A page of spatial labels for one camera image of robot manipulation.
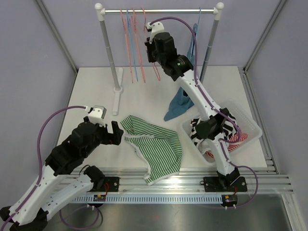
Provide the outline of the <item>black white striped tank top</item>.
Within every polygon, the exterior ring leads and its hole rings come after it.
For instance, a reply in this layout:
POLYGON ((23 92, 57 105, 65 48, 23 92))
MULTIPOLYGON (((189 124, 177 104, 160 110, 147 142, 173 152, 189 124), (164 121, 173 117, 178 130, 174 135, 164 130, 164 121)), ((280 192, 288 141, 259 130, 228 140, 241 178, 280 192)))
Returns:
POLYGON ((241 129, 238 127, 235 117, 227 108, 221 109, 221 112, 227 115, 228 118, 217 114, 211 116, 207 121, 203 121, 201 118, 195 118, 191 121, 190 138, 202 154, 209 149, 204 147, 203 142, 206 139, 213 140, 220 133, 223 134, 223 139, 227 141, 227 147, 229 143, 232 143, 230 138, 234 134, 237 133, 238 138, 240 138, 241 129))

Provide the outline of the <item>green white striped tank top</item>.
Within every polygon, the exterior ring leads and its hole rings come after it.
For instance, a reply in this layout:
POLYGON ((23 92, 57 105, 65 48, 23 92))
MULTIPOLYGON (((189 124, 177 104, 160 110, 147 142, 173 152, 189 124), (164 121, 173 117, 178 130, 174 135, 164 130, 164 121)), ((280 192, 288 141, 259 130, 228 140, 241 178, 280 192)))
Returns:
POLYGON ((124 140, 147 165, 143 179, 148 186, 180 172, 183 150, 178 133, 137 116, 129 115, 121 121, 124 140))

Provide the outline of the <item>pink wire hanger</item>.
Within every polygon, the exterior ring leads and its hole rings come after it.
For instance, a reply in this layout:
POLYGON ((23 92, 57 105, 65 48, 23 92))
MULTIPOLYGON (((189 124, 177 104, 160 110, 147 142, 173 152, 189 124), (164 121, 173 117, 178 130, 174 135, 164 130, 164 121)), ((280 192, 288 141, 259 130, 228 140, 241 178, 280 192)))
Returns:
POLYGON ((138 40, 138 29, 137 29, 136 14, 135 14, 135 10, 134 9, 132 9, 132 10, 133 10, 132 21, 133 21, 133 27, 134 27, 135 43, 136 43, 138 58, 139 58, 139 62, 140 62, 142 79, 143 79, 143 82, 146 83, 146 77, 145 77, 145 72, 144 72, 144 68, 143 68, 141 51, 140 51, 139 40, 138 40))
MULTIPOLYGON (((144 37, 147 38, 147 32, 146 32, 146 12, 145 12, 145 9, 144 8, 141 8, 142 9, 142 12, 143 12, 143 16, 144 16, 144 23, 143 23, 143 33, 144 33, 144 37)), ((152 68, 156 74, 156 77, 158 79, 158 81, 161 80, 161 77, 160 77, 160 74, 158 72, 158 68, 156 66, 155 63, 152 63, 152 68)))
POLYGON ((131 75, 131 82, 134 83, 134 75, 132 72, 132 65, 131 65, 131 58, 130 58, 130 46, 129 46, 129 40, 128 40, 128 28, 127 28, 127 21, 124 19, 123 12, 120 9, 120 15, 122 19, 122 25, 125 33, 125 42, 126 42, 126 49, 127 49, 127 55, 128 55, 128 62, 129 62, 129 70, 131 75))

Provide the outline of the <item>blue tank top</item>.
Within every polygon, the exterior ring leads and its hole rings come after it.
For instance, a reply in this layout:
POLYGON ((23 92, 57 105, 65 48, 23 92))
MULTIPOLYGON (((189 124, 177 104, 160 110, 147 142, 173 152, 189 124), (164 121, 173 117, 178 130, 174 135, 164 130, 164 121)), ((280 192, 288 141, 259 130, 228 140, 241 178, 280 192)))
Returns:
MULTIPOLYGON (((195 61, 195 42, 192 36, 189 49, 187 51, 187 57, 189 61, 194 64, 195 61)), ((187 95, 187 93, 183 90, 183 88, 179 88, 174 98, 171 100, 169 104, 168 111, 164 116, 164 121, 170 121, 182 114, 184 114, 187 110, 194 106, 194 103, 187 95)))

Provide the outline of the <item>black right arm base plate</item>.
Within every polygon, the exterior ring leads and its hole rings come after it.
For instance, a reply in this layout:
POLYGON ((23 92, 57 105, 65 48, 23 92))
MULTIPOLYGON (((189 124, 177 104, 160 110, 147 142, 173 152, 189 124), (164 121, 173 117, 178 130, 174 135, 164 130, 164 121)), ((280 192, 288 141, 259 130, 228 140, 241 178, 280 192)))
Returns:
POLYGON ((220 184, 218 177, 203 177, 200 181, 200 185, 204 186, 205 192, 207 193, 244 193, 248 191, 244 177, 239 177, 234 183, 225 188, 220 184))

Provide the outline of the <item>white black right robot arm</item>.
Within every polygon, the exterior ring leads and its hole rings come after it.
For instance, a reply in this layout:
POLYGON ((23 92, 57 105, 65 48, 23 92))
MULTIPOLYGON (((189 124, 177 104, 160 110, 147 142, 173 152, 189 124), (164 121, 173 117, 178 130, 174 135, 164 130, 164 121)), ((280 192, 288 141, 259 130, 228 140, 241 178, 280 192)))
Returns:
POLYGON ((177 53, 174 39, 168 32, 148 37, 145 45, 149 62, 159 63, 165 74, 183 88, 197 107, 201 122, 196 125, 195 131, 206 140, 215 158, 219 187, 229 191, 235 186, 240 173, 229 161, 227 140, 224 138, 223 126, 230 114, 228 109, 221 108, 209 96, 190 60, 177 53))

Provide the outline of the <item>red white striped tank top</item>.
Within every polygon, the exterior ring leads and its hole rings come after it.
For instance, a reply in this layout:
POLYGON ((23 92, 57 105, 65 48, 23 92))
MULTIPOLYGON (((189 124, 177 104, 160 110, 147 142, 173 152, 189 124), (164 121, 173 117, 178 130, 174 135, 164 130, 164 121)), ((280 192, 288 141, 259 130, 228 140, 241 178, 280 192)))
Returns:
MULTIPOLYGON (((232 143, 229 143, 228 146, 228 151, 229 152, 233 152, 236 148, 238 148, 246 139, 248 138, 248 134, 247 133, 242 133, 240 132, 240 138, 238 138, 238 134, 234 134, 231 138, 230 141, 232 143)), ((205 151, 205 153, 203 154, 204 157, 210 157, 214 159, 213 154, 211 153, 211 151, 209 149, 207 149, 205 151)))

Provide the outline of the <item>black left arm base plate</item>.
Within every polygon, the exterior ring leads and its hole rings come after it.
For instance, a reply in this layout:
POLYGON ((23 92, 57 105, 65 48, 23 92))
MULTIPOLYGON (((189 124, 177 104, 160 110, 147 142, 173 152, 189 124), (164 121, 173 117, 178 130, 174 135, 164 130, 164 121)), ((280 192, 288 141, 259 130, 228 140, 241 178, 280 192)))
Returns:
POLYGON ((119 190, 119 177, 104 177, 100 180, 96 187, 96 192, 113 192, 116 193, 119 190))

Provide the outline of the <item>light blue wire hanger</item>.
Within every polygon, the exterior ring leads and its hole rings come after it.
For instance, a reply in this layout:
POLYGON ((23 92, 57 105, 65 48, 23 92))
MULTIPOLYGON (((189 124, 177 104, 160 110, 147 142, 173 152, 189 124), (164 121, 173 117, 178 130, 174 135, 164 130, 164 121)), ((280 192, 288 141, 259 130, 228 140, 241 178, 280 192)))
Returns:
POLYGON ((134 47, 134 39, 133 39, 133 28, 132 28, 131 17, 129 16, 128 9, 126 12, 126 17, 127 17, 127 30, 128 30, 129 40, 130 40, 130 53, 132 56, 134 76, 135 76, 136 81, 138 82, 139 78, 138 78, 137 67, 136 67, 136 55, 135 55, 135 47, 134 47))

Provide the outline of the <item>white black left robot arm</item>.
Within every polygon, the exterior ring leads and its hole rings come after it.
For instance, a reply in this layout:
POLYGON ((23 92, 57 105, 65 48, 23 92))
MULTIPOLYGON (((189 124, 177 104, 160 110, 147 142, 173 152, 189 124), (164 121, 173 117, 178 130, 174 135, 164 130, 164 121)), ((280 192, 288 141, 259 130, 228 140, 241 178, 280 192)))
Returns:
POLYGON ((123 130, 111 122, 107 127, 84 121, 60 145, 53 148, 42 168, 41 180, 13 206, 3 207, 0 217, 12 231, 41 231, 48 221, 73 199, 86 192, 115 191, 117 177, 106 177, 96 166, 87 167, 74 182, 53 194, 53 190, 80 166, 99 145, 119 145, 123 130))

